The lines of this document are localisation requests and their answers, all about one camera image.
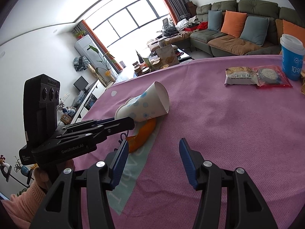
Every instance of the hand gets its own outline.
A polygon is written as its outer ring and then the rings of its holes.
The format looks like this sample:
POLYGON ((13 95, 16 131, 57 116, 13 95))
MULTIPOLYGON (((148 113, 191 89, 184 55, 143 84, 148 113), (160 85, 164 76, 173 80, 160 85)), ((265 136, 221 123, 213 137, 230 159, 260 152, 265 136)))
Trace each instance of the hand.
MULTIPOLYGON (((71 169, 75 170, 75 166, 74 166, 74 161, 73 161, 73 159, 68 160, 68 161, 66 162, 65 168, 71 168, 71 169)), ((36 168, 34 169, 34 177, 35 177, 36 183, 37 183, 41 188, 48 190, 47 184, 46 184, 46 183, 49 181, 49 176, 48 176, 48 174, 47 174, 44 170, 42 170, 42 169, 39 168, 39 167, 36 167, 36 168)))

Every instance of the orange curtain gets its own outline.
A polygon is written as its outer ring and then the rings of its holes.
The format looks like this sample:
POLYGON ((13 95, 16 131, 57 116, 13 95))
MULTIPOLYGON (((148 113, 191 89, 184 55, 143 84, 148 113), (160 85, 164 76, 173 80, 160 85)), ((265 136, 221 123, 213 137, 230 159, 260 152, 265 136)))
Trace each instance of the orange curtain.
POLYGON ((104 54, 111 60, 112 64, 114 64, 118 70, 123 70, 123 67, 114 59, 114 57, 109 53, 108 49, 104 46, 104 44, 100 41, 100 39, 96 36, 96 34, 93 32, 93 30, 88 26, 88 24, 86 23, 85 20, 81 21, 83 23, 83 26, 85 27, 85 29, 90 32, 90 36, 92 36, 95 41, 97 42, 97 44, 99 45, 99 47, 102 49, 102 51, 104 52, 104 54))
POLYGON ((177 25, 178 20, 177 20, 175 14, 173 13, 173 10, 171 9, 171 7, 170 7, 170 5, 168 4, 167 0, 163 0, 163 1, 164 1, 164 3, 165 3, 165 6, 166 6, 167 9, 168 9, 168 12, 170 13, 171 18, 173 19, 174 24, 177 25))

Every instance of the silver screw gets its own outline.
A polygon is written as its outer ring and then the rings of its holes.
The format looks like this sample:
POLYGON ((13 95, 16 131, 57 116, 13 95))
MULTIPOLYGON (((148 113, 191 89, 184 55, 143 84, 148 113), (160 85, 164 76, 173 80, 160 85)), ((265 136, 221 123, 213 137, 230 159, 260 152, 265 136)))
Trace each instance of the silver screw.
POLYGON ((239 174, 243 174, 245 173, 245 170, 243 168, 237 168, 236 172, 239 174))
POLYGON ((70 174, 71 171, 72 171, 72 169, 66 168, 66 169, 63 170, 63 173, 64 173, 64 174, 70 174))
POLYGON ((211 167, 212 166, 212 162, 211 161, 204 161, 203 165, 206 167, 211 167))
POLYGON ((105 166, 105 162, 104 161, 100 161, 96 163, 97 167, 104 167, 105 166))

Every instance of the window frame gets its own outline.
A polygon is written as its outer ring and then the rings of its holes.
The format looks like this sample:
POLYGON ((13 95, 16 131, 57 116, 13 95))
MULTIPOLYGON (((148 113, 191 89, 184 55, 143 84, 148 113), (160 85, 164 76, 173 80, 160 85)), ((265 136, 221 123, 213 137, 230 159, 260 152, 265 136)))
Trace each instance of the window frame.
POLYGON ((159 20, 159 19, 161 19, 161 18, 163 18, 163 17, 169 15, 169 14, 162 15, 162 16, 158 15, 156 9, 155 9, 154 6, 151 4, 151 2, 150 2, 149 0, 146 0, 146 2, 149 4, 150 8, 152 9, 152 11, 154 12, 154 14, 156 15, 156 19, 153 19, 153 20, 151 20, 151 21, 145 23, 144 25, 139 26, 139 24, 136 22, 135 18, 132 16, 132 14, 130 13, 130 11, 128 10, 128 7, 129 7, 130 5, 133 5, 133 4, 135 4, 135 3, 139 2, 139 1, 141 1, 141 0, 137 0, 137 1, 133 2, 133 3, 130 3, 129 5, 127 5, 127 6, 125 6, 125 7, 123 7, 122 9, 120 9, 120 10, 117 11, 117 12, 115 12, 114 14, 112 14, 111 16, 109 16, 107 19, 105 19, 104 21, 102 21, 101 23, 99 23, 95 28, 93 28, 93 31, 94 31, 94 30, 97 29, 100 25, 102 25, 105 21, 108 21, 108 23, 112 26, 113 30, 115 31, 115 33, 118 35, 119 38, 118 38, 116 41, 114 41, 113 43, 111 43, 110 45, 108 45, 107 47, 109 47, 109 46, 111 46, 112 44, 116 43, 117 41, 119 41, 120 39, 122 39, 123 37, 125 37, 126 35, 128 35, 128 34, 134 32, 135 30, 140 29, 141 27, 144 27, 144 26, 146 26, 146 25, 149 24, 149 23, 152 23, 152 22, 154 22, 154 21, 156 21, 156 20, 159 20), (121 12, 121 11, 124 10, 124 9, 127 10, 128 14, 131 16, 131 18, 133 19, 133 21, 134 21, 135 24, 137 25, 137 28, 133 29, 132 31, 130 31, 129 33, 126 33, 124 36, 121 37, 121 36, 117 33, 117 31, 115 30, 115 28, 113 27, 113 25, 110 23, 109 19, 110 19, 111 17, 113 17, 115 14, 121 12))

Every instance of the cracker package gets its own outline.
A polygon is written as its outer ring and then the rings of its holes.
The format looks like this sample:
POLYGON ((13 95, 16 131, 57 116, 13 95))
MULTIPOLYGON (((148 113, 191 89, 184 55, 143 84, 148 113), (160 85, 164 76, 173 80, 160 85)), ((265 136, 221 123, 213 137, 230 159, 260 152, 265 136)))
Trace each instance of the cracker package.
POLYGON ((179 64, 179 60, 172 45, 156 49, 156 53, 158 54, 158 57, 161 58, 162 65, 168 64, 169 66, 173 66, 179 64))
POLYGON ((302 70, 301 72, 301 82, 302 82, 301 93, 305 95, 305 70, 302 70))
POLYGON ((231 67, 226 69, 225 85, 257 85, 257 74, 249 67, 231 67))

